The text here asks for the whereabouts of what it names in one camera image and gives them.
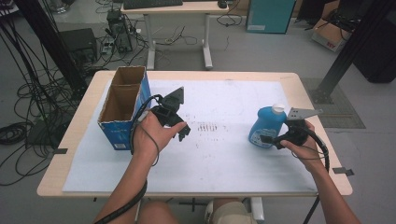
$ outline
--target blue label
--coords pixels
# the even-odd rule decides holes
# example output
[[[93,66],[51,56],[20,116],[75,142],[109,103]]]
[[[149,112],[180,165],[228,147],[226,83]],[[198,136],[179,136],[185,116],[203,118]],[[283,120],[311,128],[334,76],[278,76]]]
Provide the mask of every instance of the blue label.
[[[258,147],[271,147],[272,144],[264,143],[260,139],[260,135],[265,135],[269,137],[276,137],[276,130],[274,129],[259,129],[256,130],[251,136],[250,136],[250,142],[253,143],[254,145]]]

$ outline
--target desk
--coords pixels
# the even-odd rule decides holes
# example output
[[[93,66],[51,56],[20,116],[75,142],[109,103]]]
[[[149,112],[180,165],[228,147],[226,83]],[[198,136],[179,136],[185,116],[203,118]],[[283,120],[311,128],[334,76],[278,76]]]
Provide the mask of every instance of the desk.
[[[176,7],[151,7],[139,9],[124,9],[123,14],[143,14],[145,18],[147,36],[148,36],[148,64],[147,69],[154,69],[155,62],[155,41],[152,40],[151,26],[157,22],[161,25],[175,24],[175,22],[191,23],[193,25],[202,24],[205,27],[205,37],[202,41],[206,69],[212,69],[212,58],[209,49],[209,15],[225,14],[228,8],[219,8],[215,2],[185,2],[182,6]]]
[[[73,158],[76,154],[78,144],[81,141],[88,123],[91,120],[92,113],[96,108],[100,98],[103,95],[106,84],[113,78],[115,71],[101,71],[95,74],[91,85],[87,89],[84,98],[81,101],[80,106],[73,117],[69,128],[67,129],[64,138],[59,145],[60,148],[68,148],[66,154],[55,155],[52,162],[49,165],[47,172],[45,173],[38,189],[37,193],[41,196],[52,196],[52,197],[74,197],[74,196],[108,196],[111,192],[103,193],[92,193],[92,192],[64,192],[63,186],[65,180],[70,171],[70,167]],[[279,82],[284,90],[289,105],[299,108],[313,108],[310,100],[304,90],[303,84],[296,74],[291,73],[257,73],[257,72],[187,72],[187,71],[148,71],[149,80],[244,80],[244,81],[276,81]],[[327,144],[329,148],[329,155],[331,161],[331,168],[341,167],[340,161],[338,160],[333,148],[324,131],[318,117],[308,119],[316,127],[317,134]],[[340,190],[341,194],[349,195],[352,193],[352,187],[350,186],[347,177],[345,175],[336,175],[332,170],[330,171],[331,177]],[[315,196],[315,192],[301,192],[293,195],[286,193],[268,193],[268,192],[253,192],[253,193],[234,193],[224,194],[221,192],[216,193],[202,193],[193,192],[189,194],[156,194],[148,192],[147,196],[177,196],[180,197],[199,197],[199,196],[211,196],[211,197],[224,197],[224,196],[240,196],[240,197],[263,197],[263,196]]]

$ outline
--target hand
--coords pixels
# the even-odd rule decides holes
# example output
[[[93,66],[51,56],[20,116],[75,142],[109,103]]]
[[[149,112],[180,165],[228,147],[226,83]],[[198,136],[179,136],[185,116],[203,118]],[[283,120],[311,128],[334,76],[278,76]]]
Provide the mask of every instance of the hand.
[[[164,128],[157,117],[149,111],[134,131],[134,157],[136,154],[139,156],[143,154],[153,163],[158,153],[168,145],[171,138],[186,125],[186,122],[180,122],[171,128]]]
[[[309,130],[311,130],[312,132],[315,131],[314,125],[312,125],[307,120],[305,121],[305,123]],[[306,142],[300,147],[286,140],[281,141],[280,144],[290,149],[290,151],[292,151],[300,159],[306,170],[309,171],[311,174],[315,171],[325,169],[318,154],[317,143],[312,137],[308,136]]]

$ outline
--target metal stand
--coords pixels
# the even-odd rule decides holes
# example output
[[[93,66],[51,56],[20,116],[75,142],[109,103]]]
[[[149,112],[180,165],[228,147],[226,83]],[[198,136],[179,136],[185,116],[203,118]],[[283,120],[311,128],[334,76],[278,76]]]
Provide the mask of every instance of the metal stand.
[[[323,78],[316,90],[309,92],[315,104],[332,104],[330,94],[353,63],[358,52],[374,33],[375,27],[387,17],[393,4],[395,4],[395,0],[373,1],[366,15],[335,59],[326,77]]]
[[[169,25],[174,24],[177,21],[183,21],[183,24],[192,24],[199,25],[202,24],[205,27],[205,36],[202,40],[203,44],[203,53],[205,59],[205,68],[206,70],[211,70],[213,68],[212,57],[210,56],[210,47],[209,47],[209,22],[210,22],[210,14],[208,13],[177,13],[177,14],[144,14],[147,38],[148,38],[148,62],[147,69],[154,70],[155,64],[155,48],[156,43],[152,38],[151,27],[152,23],[160,24],[160,25]]]

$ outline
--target knee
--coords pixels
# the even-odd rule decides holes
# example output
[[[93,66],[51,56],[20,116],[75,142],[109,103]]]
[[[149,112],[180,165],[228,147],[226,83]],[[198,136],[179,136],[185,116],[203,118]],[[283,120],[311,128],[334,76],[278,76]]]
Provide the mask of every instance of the knee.
[[[149,202],[140,210],[138,223],[177,223],[177,220],[167,203]]]
[[[164,202],[148,202],[145,203],[140,211],[140,214],[161,214],[170,212],[169,205]]]

